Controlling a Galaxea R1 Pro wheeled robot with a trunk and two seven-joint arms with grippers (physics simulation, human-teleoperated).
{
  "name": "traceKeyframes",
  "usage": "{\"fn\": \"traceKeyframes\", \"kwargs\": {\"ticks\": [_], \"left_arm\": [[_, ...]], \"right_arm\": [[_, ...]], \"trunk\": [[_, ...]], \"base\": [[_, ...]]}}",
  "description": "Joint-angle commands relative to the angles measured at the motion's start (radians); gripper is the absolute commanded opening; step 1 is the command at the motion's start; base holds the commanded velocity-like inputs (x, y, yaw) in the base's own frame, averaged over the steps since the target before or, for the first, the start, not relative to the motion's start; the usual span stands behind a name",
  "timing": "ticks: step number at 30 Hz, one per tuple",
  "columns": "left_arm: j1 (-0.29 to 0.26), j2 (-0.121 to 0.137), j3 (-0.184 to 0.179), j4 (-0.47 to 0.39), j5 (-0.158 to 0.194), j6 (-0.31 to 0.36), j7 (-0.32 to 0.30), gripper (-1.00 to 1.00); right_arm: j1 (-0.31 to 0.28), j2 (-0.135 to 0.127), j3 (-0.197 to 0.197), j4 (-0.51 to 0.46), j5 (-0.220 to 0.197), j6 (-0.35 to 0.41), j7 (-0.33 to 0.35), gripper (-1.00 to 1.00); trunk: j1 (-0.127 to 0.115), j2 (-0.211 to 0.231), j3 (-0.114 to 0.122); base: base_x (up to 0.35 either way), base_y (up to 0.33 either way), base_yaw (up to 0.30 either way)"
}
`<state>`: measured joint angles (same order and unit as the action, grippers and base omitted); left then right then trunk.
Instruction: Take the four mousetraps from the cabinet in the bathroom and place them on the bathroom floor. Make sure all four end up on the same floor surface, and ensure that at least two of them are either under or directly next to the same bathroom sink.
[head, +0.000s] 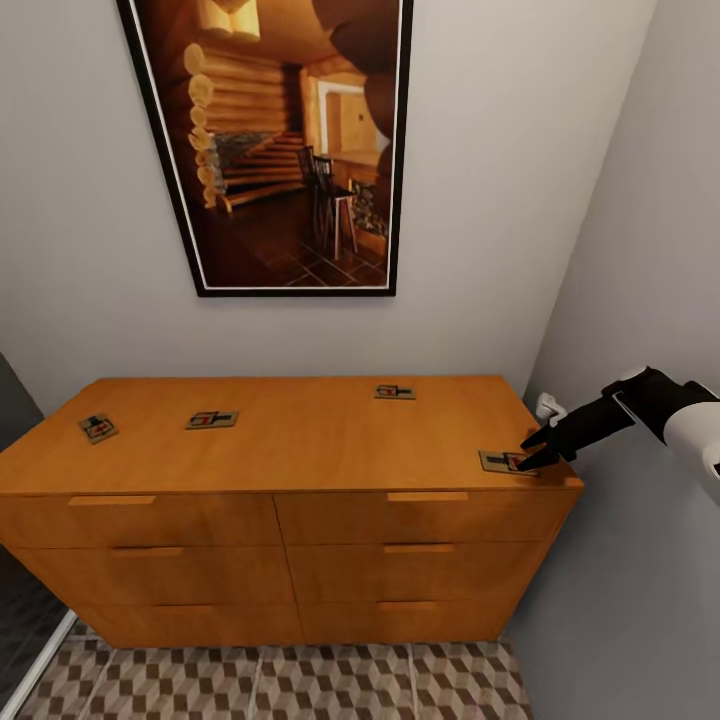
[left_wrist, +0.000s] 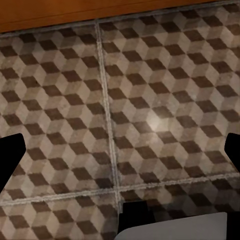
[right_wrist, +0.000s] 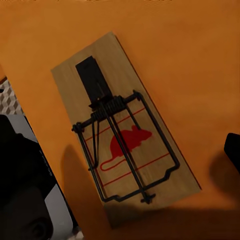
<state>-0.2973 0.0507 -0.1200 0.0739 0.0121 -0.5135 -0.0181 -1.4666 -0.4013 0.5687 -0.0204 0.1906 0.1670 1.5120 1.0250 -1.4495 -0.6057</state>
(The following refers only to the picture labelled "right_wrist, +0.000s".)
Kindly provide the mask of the mousetrap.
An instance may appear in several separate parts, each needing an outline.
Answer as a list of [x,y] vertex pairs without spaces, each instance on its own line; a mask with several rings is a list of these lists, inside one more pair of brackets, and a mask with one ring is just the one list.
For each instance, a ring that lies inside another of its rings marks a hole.
[[51,73],[112,230],[202,191],[112,30]]

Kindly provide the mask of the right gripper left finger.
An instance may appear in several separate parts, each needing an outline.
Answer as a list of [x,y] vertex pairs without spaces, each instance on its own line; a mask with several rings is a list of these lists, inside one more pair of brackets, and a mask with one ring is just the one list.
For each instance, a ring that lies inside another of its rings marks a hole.
[[0,138],[0,194],[25,153],[22,133]]

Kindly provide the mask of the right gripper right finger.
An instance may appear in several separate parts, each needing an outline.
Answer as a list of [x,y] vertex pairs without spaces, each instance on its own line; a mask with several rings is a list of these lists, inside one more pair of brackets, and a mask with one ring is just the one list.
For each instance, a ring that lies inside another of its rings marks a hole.
[[224,151],[240,173],[240,135],[228,133]]

